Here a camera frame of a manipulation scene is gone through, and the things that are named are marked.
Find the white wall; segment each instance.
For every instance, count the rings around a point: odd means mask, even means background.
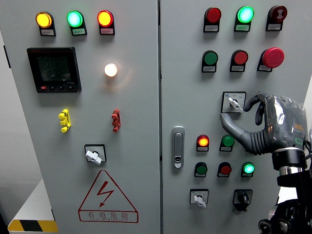
[[[0,213],[8,225],[42,176],[0,31]]]

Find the black knob switch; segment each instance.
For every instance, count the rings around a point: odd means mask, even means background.
[[[245,192],[242,192],[238,195],[238,201],[240,203],[244,203],[244,204],[247,204],[248,201],[249,201],[249,197],[248,195],[245,193]]]

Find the red terminal connector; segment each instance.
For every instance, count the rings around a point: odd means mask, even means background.
[[[121,127],[120,114],[119,114],[118,109],[114,109],[114,112],[112,114],[112,119],[113,119],[112,125],[114,126],[113,132],[116,133]]]

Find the gray metal panel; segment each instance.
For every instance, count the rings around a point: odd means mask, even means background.
[[[100,36],[97,14],[110,10],[115,36]],[[66,16],[80,11],[87,36],[73,37]],[[56,34],[41,37],[40,11],[54,17]],[[159,104],[157,1],[2,0],[0,27],[52,209],[62,234],[159,233]],[[26,49],[76,48],[79,94],[38,94]],[[104,66],[114,63],[114,78]],[[67,108],[72,127],[62,133]],[[120,110],[113,133],[111,114]],[[87,163],[85,144],[105,144],[107,162]],[[138,210],[138,223],[80,222],[78,209],[100,170],[106,170]],[[118,204],[114,193],[107,200]]]
[[[234,33],[237,10],[244,5],[254,8],[248,33]],[[280,32],[266,32],[269,9],[282,4],[288,16]],[[209,7],[222,12],[219,33],[203,33],[204,13]],[[258,222],[268,218],[275,205],[279,187],[278,172],[271,156],[253,156],[236,142],[232,153],[220,152],[226,132],[220,123],[223,91],[246,91],[247,100],[258,91],[286,95],[304,101],[312,74],[311,16],[312,2],[270,0],[162,0],[161,1],[161,73],[162,73],[162,148],[163,148],[163,220],[164,233],[258,233]],[[257,72],[261,53],[280,47],[285,60],[272,73]],[[249,54],[244,73],[230,73],[231,55],[242,49]],[[217,72],[201,73],[202,55],[207,50],[218,54]],[[235,123],[248,131],[257,131],[254,114],[231,114]],[[171,166],[171,131],[185,128],[184,167]],[[196,152],[196,138],[210,138],[209,152]],[[194,177],[197,162],[208,166],[206,178]],[[229,162],[229,178],[217,177],[221,162]],[[244,162],[255,164],[252,178],[241,178]],[[190,189],[209,189],[207,209],[190,205]],[[232,212],[235,189],[252,189],[247,212]]]

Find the green push button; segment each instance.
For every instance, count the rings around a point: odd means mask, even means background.
[[[207,172],[207,167],[204,167],[204,166],[200,166],[197,168],[197,173],[200,174],[200,175],[203,175],[203,174],[206,174]]]
[[[225,147],[232,147],[234,145],[234,138],[227,135],[222,138],[221,142]]]
[[[215,52],[210,51],[205,55],[204,60],[206,64],[213,65],[218,61],[218,55]]]

